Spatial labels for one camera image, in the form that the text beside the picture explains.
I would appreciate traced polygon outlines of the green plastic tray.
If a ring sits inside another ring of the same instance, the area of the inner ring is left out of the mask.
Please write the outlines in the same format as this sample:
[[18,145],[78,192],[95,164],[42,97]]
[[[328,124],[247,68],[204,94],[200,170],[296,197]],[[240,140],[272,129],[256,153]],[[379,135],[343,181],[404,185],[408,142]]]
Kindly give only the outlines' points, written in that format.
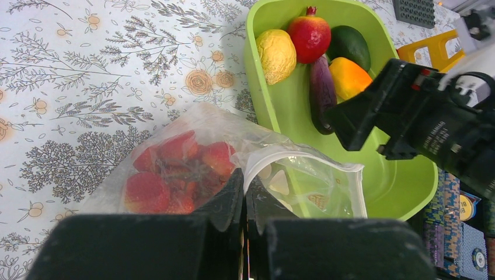
[[362,189],[370,218],[408,220],[434,197],[438,184],[436,165],[423,156],[412,160],[386,160],[377,147],[389,137],[374,128],[362,149],[348,152],[335,135],[322,135],[313,126],[309,105],[309,66],[299,64],[291,76],[268,85],[260,66],[256,38],[270,29],[285,29],[307,7],[331,27],[346,25],[365,38],[371,54],[371,77],[396,57],[391,37],[379,16],[358,1],[258,1],[246,19],[244,65],[257,122],[307,144],[341,163],[364,165]]

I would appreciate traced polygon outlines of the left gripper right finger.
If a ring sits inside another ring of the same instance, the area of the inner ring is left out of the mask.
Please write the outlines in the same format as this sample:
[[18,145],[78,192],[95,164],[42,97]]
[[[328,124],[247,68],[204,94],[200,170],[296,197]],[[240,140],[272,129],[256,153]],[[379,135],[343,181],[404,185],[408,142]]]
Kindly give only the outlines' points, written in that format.
[[270,219],[298,218],[278,199],[270,194],[261,178],[255,176],[246,193],[248,230],[254,235],[262,235]]

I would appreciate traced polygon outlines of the red strawberry bunch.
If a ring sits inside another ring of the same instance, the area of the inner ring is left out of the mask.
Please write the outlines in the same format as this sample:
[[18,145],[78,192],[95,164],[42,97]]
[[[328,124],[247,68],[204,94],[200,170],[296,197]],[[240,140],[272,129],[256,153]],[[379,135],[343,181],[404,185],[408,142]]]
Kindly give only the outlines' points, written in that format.
[[235,148],[198,143],[193,130],[146,148],[124,185],[124,206],[136,214],[190,214],[217,194],[235,165]]

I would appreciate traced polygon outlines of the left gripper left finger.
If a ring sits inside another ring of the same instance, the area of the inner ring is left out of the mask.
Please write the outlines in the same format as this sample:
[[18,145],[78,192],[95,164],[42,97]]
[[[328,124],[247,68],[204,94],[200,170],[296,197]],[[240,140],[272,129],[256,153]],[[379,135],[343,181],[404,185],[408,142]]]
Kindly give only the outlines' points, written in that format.
[[223,188],[193,211],[192,215],[206,216],[219,232],[239,230],[244,199],[243,185],[243,171],[237,168]]

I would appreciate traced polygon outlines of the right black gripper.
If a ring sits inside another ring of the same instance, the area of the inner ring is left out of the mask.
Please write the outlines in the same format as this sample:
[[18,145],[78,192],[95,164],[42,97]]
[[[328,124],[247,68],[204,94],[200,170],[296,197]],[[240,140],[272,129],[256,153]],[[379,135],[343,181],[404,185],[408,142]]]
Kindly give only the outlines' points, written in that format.
[[388,160],[425,156],[483,198],[494,198],[494,79],[481,72],[467,76],[486,82],[490,93],[475,106],[461,95],[454,76],[439,89],[442,73],[391,59],[361,93],[325,112],[347,151],[359,151],[374,127],[389,135],[378,148]]

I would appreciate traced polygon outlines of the clear zip top bag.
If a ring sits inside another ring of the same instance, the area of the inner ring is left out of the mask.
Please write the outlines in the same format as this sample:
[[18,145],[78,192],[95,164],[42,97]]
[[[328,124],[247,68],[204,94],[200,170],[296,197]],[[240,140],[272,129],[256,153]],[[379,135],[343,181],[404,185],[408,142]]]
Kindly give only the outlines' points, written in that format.
[[296,216],[364,218],[363,169],[202,102],[128,152],[81,210],[189,214],[239,172],[242,195],[261,186]]

